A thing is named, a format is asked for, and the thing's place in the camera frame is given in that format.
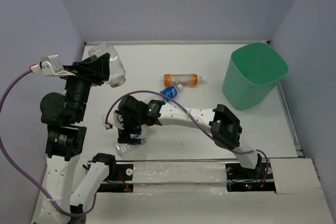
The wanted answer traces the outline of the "clear bottle green blue label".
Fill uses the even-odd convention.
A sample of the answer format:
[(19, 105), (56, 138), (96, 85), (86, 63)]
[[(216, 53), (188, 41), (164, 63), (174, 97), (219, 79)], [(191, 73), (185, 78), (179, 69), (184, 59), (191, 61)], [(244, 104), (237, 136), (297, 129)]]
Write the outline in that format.
[(130, 153), (136, 150), (138, 147), (145, 144), (152, 135), (152, 130), (149, 126), (143, 125), (141, 126), (141, 133), (130, 134), (130, 139), (127, 143), (121, 143), (116, 141), (113, 144), (114, 150), (120, 157), (127, 157)]

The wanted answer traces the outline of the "clear jar with silver rim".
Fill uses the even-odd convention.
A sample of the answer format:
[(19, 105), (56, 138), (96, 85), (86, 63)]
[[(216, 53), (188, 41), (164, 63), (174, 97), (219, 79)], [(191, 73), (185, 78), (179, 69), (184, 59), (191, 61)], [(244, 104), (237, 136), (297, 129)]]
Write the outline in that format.
[(99, 44), (91, 48), (88, 52), (88, 55), (90, 57), (93, 55), (100, 57), (106, 53), (110, 55), (109, 58), (110, 75), (108, 81), (106, 81), (106, 84), (110, 85), (112, 88), (116, 88), (126, 82), (125, 77), (126, 71), (112, 43), (104, 42), (102, 44)]

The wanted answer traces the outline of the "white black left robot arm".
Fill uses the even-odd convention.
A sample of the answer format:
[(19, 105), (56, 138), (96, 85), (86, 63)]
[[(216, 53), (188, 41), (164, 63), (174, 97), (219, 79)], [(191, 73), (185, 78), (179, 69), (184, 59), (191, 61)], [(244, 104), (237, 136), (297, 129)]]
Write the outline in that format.
[(31, 67), (33, 73), (65, 79), (63, 93), (52, 92), (40, 102), (41, 122), (47, 126), (44, 194), (36, 223), (80, 223), (95, 204), (97, 189), (104, 179), (116, 174), (112, 156), (93, 163), (76, 190), (72, 189), (86, 131), (83, 121), (91, 87), (101, 86), (110, 75), (110, 55), (74, 62), (64, 66), (58, 55), (43, 58)]

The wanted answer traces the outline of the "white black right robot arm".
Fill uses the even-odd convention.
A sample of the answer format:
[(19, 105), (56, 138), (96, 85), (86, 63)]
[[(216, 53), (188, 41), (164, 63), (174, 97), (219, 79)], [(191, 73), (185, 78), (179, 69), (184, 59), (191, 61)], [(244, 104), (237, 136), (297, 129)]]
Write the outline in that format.
[(173, 100), (143, 102), (127, 95), (114, 111), (113, 119), (120, 144), (143, 144), (154, 125), (189, 127), (201, 130), (216, 146), (231, 151), (246, 177), (253, 178), (261, 171), (261, 156), (244, 140), (240, 120), (222, 104), (213, 109), (190, 109)]

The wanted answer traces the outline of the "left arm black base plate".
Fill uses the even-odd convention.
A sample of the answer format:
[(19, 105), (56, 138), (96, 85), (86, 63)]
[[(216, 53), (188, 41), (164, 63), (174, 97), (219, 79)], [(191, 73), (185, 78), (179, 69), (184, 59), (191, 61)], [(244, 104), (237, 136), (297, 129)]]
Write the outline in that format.
[(133, 192), (133, 163), (117, 162), (115, 172), (101, 183), (99, 193), (132, 193)]

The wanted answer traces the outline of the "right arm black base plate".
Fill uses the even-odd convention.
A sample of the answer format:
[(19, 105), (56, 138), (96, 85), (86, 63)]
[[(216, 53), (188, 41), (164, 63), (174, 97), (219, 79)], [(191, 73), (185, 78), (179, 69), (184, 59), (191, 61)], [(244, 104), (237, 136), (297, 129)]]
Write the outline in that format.
[(261, 171), (254, 173), (242, 168), (239, 163), (227, 163), (226, 189), (228, 192), (270, 191), (276, 192), (271, 164), (261, 164)]

